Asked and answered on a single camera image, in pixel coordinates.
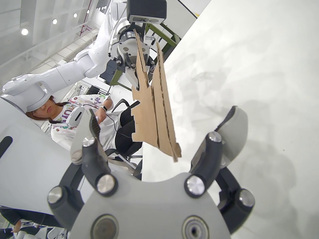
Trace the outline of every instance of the brown hair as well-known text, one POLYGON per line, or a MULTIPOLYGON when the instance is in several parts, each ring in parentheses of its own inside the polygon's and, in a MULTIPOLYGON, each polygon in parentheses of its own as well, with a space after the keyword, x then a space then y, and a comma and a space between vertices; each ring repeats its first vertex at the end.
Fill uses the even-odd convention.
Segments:
MULTIPOLYGON (((54 104, 56 104, 56 105, 59 106, 59 107, 62 107, 62 106, 64 106, 65 104, 68 104, 68 102, 56 103, 56 102, 54 101, 54 96, 51 96, 51 97, 49 98, 49 100, 51 100, 54 104)), ((26 112, 25 114, 26 114, 29 118, 33 119, 33 120, 39 120, 39 121, 48 120, 50 123, 53 123, 53 124, 56 124, 56 123, 57 123, 56 121, 51 120, 51 118, 39 118, 39 117, 36 117, 36 116, 33 115, 33 111, 26 112)))

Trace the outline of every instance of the cardboard piece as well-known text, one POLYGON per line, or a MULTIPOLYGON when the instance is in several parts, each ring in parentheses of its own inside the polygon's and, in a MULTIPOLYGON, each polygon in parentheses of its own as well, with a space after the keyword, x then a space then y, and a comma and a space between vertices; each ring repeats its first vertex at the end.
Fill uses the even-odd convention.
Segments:
POLYGON ((157 43, 158 62, 153 73, 152 84, 149 85, 141 41, 137 32, 135 30, 134 32, 138 44, 136 73, 139 90, 132 87, 132 94, 133 99, 139 100, 140 104, 132 108, 132 116, 135 120, 135 133, 132 134, 132 139, 147 142, 172 156, 176 162, 177 158, 181 157, 181 150, 176 143, 163 53, 157 43))

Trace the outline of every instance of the graphic print t-shirt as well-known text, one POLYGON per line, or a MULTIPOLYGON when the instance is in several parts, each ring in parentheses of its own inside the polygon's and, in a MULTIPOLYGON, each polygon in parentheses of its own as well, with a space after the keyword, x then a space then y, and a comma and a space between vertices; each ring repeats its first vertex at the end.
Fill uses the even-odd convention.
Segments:
MULTIPOLYGON (((54 120, 61 121, 63 123, 66 122, 71 112, 78 106, 83 106, 85 109, 93 109, 93 111, 95 112, 97 111, 97 108, 99 108, 109 97, 110 96, 106 95, 81 95, 74 97, 69 100, 70 103, 67 103, 63 106, 63 110, 54 120)), ((119 119, 121 113, 122 112, 108 113, 107 118, 100 124, 100 142, 105 150, 108 148, 115 148, 115 134, 116 130, 120 126, 119 119)), ((51 138, 65 149, 70 150, 72 140, 75 137, 76 131, 77 127, 59 126, 59 124, 52 124, 51 138)))

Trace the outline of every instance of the table surface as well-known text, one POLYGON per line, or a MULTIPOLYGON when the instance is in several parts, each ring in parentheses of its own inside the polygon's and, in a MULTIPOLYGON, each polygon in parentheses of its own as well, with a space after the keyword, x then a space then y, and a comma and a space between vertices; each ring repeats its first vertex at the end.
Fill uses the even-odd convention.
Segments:
POLYGON ((189 171, 237 105, 249 133, 229 169, 256 206, 232 237, 317 238, 318 19, 319 0, 212 0, 164 64, 182 158, 144 144, 143 181, 189 171))

